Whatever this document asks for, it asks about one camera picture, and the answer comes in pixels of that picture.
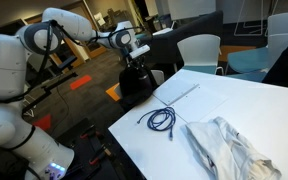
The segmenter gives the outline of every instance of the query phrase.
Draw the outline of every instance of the white table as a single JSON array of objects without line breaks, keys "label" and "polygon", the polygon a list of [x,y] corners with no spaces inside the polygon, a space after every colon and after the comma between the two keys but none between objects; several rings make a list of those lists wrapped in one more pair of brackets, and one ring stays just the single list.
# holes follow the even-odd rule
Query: white table
[{"label": "white table", "polygon": [[[168,131],[148,129],[146,119],[136,123],[143,114],[166,107],[161,92],[174,95],[173,84],[188,83],[198,86],[170,104],[177,113],[173,141],[168,139]],[[180,70],[154,94],[109,128],[147,179],[214,179],[190,147],[185,124],[217,116],[271,159],[282,179],[288,179],[288,88]]]},{"label": "white table", "polygon": [[157,31],[157,32],[153,33],[153,36],[159,35],[159,34],[165,34],[165,33],[168,33],[170,31],[173,31],[173,29],[172,28],[165,28],[165,29],[162,29],[160,31]]}]

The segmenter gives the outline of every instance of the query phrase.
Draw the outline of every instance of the crumpled towel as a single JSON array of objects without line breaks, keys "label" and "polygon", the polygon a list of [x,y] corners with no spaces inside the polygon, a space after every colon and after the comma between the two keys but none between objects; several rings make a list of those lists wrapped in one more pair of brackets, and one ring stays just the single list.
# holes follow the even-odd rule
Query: crumpled towel
[{"label": "crumpled towel", "polygon": [[221,117],[186,125],[188,139],[204,165],[219,180],[275,180],[280,171],[270,159]]}]

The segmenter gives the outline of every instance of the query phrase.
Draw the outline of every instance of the wall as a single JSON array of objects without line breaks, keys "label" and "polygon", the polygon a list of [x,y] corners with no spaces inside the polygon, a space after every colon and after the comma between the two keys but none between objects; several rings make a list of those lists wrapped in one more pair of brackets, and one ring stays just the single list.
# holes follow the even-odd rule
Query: wall
[{"label": "wall", "polygon": [[126,4],[123,0],[89,0],[89,8],[93,14],[100,12],[104,17],[110,8],[114,11],[126,10]]},{"label": "wall", "polygon": [[136,12],[132,5],[131,0],[124,0],[126,4],[127,12],[130,14],[131,23],[133,26],[139,26],[138,20],[136,18]]},{"label": "wall", "polygon": [[149,16],[158,14],[155,0],[145,0]]},{"label": "wall", "polygon": [[0,27],[18,19],[41,14],[47,7],[62,7],[79,0],[3,0],[0,1]]},{"label": "wall", "polygon": [[169,0],[168,7],[172,20],[181,20],[209,14],[216,10],[216,0]]},{"label": "wall", "polygon": [[[164,15],[169,13],[168,1],[176,0],[155,0],[156,6],[159,15]],[[253,21],[260,20],[261,18],[261,2],[262,0],[245,0],[248,3],[243,12],[247,12],[247,15],[244,15],[241,21]],[[263,0],[264,2],[264,19],[269,8],[269,1]],[[216,0],[216,8],[218,10],[223,10],[224,12],[224,23],[234,23],[237,22],[240,9],[242,7],[243,0]],[[279,0],[276,12],[288,12],[288,0]]]}]

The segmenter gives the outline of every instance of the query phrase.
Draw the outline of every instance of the blue cable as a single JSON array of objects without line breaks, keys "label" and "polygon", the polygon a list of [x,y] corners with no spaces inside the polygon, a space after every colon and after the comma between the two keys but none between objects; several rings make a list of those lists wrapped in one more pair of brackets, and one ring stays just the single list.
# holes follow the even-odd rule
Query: blue cable
[{"label": "blue cable", "polygon": [[[171,107],[166,107],[163,109],[156,109],[153,111],[150,111],[146,114],[144,114],[138,121],[137,124],[141,122],[141,120],[148,114],[153,113],[149,119],[147,120],[147,126],[148,128],[154,130],[154,131],[166,131],[170,129],[169,138],[172,141],[173,140],[173,126],[176,122],[176,116],[175,116],[175,110]],[[164,119],[159,122],[154,122],[155,117],[159,115],[164,115]],[[169,124],[164,128],[159,128],[162,124],[164,124],[166,121],[169,121]]]}]

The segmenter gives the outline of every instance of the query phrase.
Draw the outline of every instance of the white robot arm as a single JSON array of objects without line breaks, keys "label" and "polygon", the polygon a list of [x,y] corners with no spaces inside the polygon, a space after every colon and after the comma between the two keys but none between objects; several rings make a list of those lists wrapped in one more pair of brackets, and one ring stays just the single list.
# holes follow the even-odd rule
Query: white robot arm
[{"label": "white robot arm", "polygon": [[14,36],[0,34],[0,147],[30,162],[30,171],[25,175],[28,180],[48,179],[51,174],[55,175],[53,179],[61,179],[74,157],[73,150],[21,118],[28,57],[32,53],[56,52],[64,36],[79,41],[93,40],[108,48],[130,46],[132,58],[149,50],[148,46],[136,45],[130,22],[119,23],[115,32],[100,33],[92,30],[84,17],[55,8],[43,12],[42,23],[27,25]]}]

